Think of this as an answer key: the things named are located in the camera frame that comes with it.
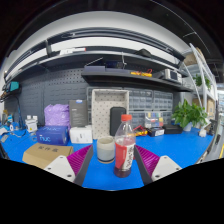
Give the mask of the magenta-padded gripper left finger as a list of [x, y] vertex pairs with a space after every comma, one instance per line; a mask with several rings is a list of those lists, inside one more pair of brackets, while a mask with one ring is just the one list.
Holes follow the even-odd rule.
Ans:
[[92, 156], [93, 146], [88, 145], [69, 156], [59, 155], [44, 170], [81, 186]]

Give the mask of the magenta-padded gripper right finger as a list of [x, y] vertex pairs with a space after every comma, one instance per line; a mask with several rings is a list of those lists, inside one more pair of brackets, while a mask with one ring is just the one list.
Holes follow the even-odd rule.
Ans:
[[181, 167], [167, 155], [159, 157], [138, 145], [135, 146], [134, 157], [144, 185], [181, 170]]

